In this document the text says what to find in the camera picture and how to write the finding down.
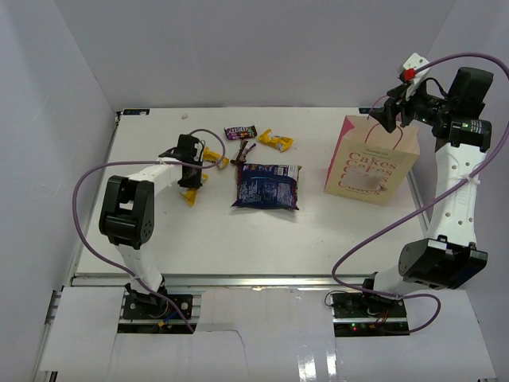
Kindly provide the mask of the large blue snack bag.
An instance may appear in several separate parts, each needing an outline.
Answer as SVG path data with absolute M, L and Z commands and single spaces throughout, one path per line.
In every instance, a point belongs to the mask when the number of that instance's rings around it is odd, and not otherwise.
M 246 163 L 235 173 L 236 200 L 232 207 L 298 211 L 299 165 Z

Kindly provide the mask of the yellow snack pack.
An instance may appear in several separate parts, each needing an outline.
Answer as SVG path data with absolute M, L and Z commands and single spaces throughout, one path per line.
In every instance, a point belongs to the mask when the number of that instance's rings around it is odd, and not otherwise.
M 184 198 L 189 207 L 195 205 L 198 191 L 199 189 L 197 188 L 179 188 L 180 195 Z

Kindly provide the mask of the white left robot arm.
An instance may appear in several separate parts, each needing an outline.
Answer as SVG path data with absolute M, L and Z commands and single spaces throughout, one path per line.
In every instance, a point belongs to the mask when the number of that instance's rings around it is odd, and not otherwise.
M 99 231 L 116 246 L 125 267 L 134 274 L 126 291 L 136 307 L 152 318 L 168 311 L 164 278 L 146 243 L 155 224 L 156 196 L 171 187 L 199 188 L 204 141 L 191 134 L 179 136 L 177 146 L 159 155 L 160 162 L 127 177 L 107 181 Z

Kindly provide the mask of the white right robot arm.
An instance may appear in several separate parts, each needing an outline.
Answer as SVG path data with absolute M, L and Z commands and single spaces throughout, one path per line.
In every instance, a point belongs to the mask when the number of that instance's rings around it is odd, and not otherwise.
M 478 249 L 474 211 L 479 178 L 470 173 L 486 158 L 492 125 L 480 119 L 484 97 L 493 75 L 477 68 L 461 67 L 448 91 L 430 95 L 424 80 L 412 95 L 411 83 L 387 94 L 388 100 L 370 115 L 389 132 L 413 121 L 430 126 L 435 138 L 436 195 L 429 226 L 423 239 L 406 244 L 398 264 L 376 272 L 363 282 L 369 289 L 359 297 L 360 310 L 378 317 L 388 298 L 424 289 L 456 289 L 482 271 L 488 254 Z

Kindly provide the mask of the beige paper cakes bag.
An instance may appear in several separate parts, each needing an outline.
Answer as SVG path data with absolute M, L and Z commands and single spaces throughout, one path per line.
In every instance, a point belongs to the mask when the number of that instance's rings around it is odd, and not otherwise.
M 420 156 L 418 125 L 388 133 L 372 117 L 347 115 L 328 167 L 324 191 L 387 205 Z

